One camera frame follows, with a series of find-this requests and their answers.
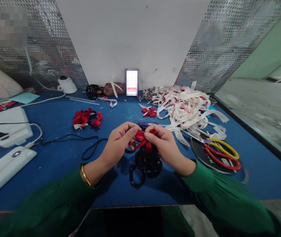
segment scissors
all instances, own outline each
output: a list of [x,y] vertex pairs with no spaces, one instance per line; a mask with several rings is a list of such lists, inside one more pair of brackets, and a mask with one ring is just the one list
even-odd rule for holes
[[[241,169],[241,164],[238,161],[239,159],[239,154],[235,151],[235,149],[233,149],[229,144],[227,144],[226,142],[219,140],[219,139],[211,139],[211,138],[207,138],[206,140],[203,140],[201,137],[196,137],[193,134],[183,131],[186,134],[188,134],[189,136],[191,136],[191,139],[195,139],[198,143],[203,145],[204,150],[206,151],[206,153],[209,155],[209,157],[214,160],[217,164],[229,169],[229,170],[235,170],[238,171]],[[233,154],[230,154],[228,151],[226,151],[224,148],[222,148],[221,146],[219,146],[218,144],[214,143],[214,142],[218,142],[220,144],[222,144],[223,146],[225,146],[226,148],[228,148]],[[214,146],[216,147],[218,150],[220,150],[223,153],[220,153],[216,150],[214,150],[213,148],[211,148],[210,146]],[[225,159],[229,159],[232,162],[234,162],[235,166],[229,166],[226,165],[225,163],[221,162],[219,159],[217,159],[214,155],[217,156],[221,156]]]

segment floor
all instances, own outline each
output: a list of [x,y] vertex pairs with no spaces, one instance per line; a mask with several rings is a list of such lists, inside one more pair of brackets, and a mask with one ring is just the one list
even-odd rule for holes
[[234,78],[216,96],[281,146],[281,83]]
[[[281,220],[281,200],[262,201],[262,204]],[[212,223],[195,205],[185,205],[180,206],[180,208],[196,237],[218,237]]]

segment perforated metal panel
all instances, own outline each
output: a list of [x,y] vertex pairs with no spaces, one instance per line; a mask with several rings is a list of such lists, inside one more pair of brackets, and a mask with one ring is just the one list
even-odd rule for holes
[[[32,75],[45,85],[56,86],[61,75],[70,76],[78,87],[86,76],[54,0],[0,0],[0,6],[28,9],[28,50]],[[24,47],[0,47],[0,69],[25,86],[34,85]]]
[[217,92],[280,18],[280,0],[212,0],[175,85]]
[[[52,86],[66,75],[78,87],[87,85],[54,0],[0,0],[0,6],[28,8],[28,49],[34,77]],[[218,91],[280,18],[281,0],[212,0],[175,84],[190,86],[197,81],[198,90]],[[0,69],[22,85],[34,84],[23,47],[0,47]]]

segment white wall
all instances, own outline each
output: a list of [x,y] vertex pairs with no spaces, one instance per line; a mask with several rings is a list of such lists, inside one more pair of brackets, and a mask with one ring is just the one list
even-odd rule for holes
[[172,86],[210,0],[57,0],[90,84],[139,68],[140,89]]

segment yellow scissors handle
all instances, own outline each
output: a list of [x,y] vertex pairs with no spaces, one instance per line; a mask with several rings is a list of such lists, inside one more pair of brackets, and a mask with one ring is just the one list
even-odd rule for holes
[[239,154],[236,152],[236,150],[234,148],[232,148],[232,146],[230,146],[229,144],[223,142],[222,140],[216,139],[216,138],[207,138],[206,140],[212,140],[213,142],[218,142],[221,143],[222,145],[224,145],[225,147],[227,147],[229,150],[231,150],[232,154],[230,154],[228,151],[226,151],[224,148],[222,148],[221,146],[215,144],[215,143],[207,143],[209,145],[212,145],[216,148],[218,148],[222,153],[231,156],[232,158],[238,160],[239,159]]

